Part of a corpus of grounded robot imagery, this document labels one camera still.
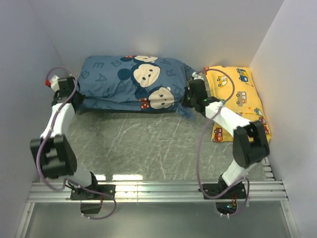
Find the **blue cartoon mouse pillowcase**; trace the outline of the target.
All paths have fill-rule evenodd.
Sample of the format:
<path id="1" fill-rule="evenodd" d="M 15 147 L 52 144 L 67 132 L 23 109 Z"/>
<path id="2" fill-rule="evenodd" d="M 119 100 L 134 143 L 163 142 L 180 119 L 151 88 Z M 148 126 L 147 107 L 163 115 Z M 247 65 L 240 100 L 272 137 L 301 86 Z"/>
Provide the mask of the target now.
<path id="1" fill-rule="evenodd" d="M 154 56 L 90 56 L 78 77 L 82 106 L 120 112 L 169 113 L 192 118 L 181 105 L 195 71 L 171 58 Z"/>

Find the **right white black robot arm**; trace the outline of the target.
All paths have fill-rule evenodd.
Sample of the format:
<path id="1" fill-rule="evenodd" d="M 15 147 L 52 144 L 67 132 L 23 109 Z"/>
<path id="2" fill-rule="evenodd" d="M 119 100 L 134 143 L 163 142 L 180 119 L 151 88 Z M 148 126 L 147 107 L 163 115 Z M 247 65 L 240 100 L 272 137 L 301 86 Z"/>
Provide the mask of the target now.
<path id="1" fill-rule="evenodd" d="M 241 182 L 249 170 L 270 153 L 264 125 L 250 121 L 233 112 L 215 97 L 208 97 L 202 79 L 193 79 L 185 88 L 182 105 L 214 121 L 233 137 L 233 161 L 220 176 L 219 195 L 211 198 L 230 198 L 236 191 L 235 185 Z"/>

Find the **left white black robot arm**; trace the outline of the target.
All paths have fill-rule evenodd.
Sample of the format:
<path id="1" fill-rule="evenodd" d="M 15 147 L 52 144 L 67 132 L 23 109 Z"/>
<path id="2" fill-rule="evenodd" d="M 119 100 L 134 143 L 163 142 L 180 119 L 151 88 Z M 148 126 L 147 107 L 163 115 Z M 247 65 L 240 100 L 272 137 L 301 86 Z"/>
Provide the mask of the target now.
<path id="1" fill-rule="evenodd" d="M 40 180 L 55 191 L 65 187 L 95 199 L 100 193 L 92 172 L 80 169 L 66 135 L 75 113 L 84 100 L 79 93 L 79 83 L 69 76 L 46 80 L 54 90 L 52 113 L 44 132 L 30 141 L 30 150 Z"/>

